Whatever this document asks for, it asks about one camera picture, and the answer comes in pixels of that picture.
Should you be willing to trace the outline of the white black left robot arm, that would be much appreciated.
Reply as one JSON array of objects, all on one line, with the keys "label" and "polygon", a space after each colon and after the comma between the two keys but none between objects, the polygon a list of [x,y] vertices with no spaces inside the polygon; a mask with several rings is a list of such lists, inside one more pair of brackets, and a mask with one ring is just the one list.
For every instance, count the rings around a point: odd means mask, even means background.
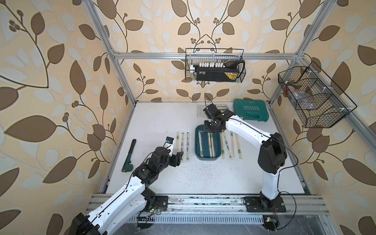
[{"label": "white black left robot arm", "polygon": [[165,168],[179,166],[183,154],[183,151],[173,154],[169,148],[157,147],[120,190],[87,215],[79,213],[72,220],[68,234],[113,235],[132,216],[154,204],[155,193],[148,187]]}]

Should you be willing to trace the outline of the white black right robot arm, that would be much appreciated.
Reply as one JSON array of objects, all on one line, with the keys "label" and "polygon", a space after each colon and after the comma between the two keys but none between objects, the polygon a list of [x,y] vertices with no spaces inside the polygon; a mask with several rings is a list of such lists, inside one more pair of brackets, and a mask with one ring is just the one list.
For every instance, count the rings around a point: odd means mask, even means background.
[{"label": "white black right robot arm", "polygon": [[286,212],[279,192],[279,176],[287,159],[287,149],[279,133],[270,134],[257,129],[242,120],[230,110],[221,112],[210,104],[203,109],[208,120],[204,121],[204,131],[221,133],[232,131],[258,150],[258,165],[263,170],[263,185],[258,197],[246,197],[248,212]]}]

